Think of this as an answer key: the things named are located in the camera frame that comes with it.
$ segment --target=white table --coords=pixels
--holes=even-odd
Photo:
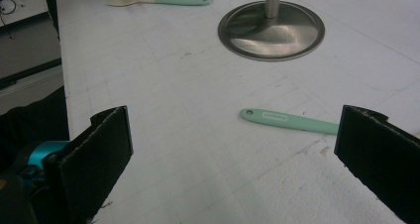
[[[230,10],[57,0],[71,137],[127,105],[135,153],[95,217],[129,223],[400,223],[333,154],[336,137],[242,120],[263,108],[339,122],[344,104],[420,133],[420,0],[284,0],[323,20],[313,53],[242,58]]]

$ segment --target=metal stand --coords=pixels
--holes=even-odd
[[[240,6],[229,12],[218,29],[232,52],[257,60],[286,60],[313,51],[324,38],[322,20],[309,9],[279,0]]]

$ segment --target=teal spatula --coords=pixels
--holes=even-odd
[[[262,109],[243,109],[240,112],[240,115],[245,120],[274,127],[297,129],[333,135],[337,135],[339,131],[339,125],[335,123],[324,122],[311,118],[305,118]]]

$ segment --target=spatula handle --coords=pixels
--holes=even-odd
[[[286,113],[247,108],[240,112],[245,120],[282,128],[337,135],[339,125]]]
[[[155,3],[185,6],[202,6],[210,4],[211,0],[155,0]]]

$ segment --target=metal pole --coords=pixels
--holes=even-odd
[[[278,5],[280,0],[265,0],[265,16],[275,18],[278,15]]]

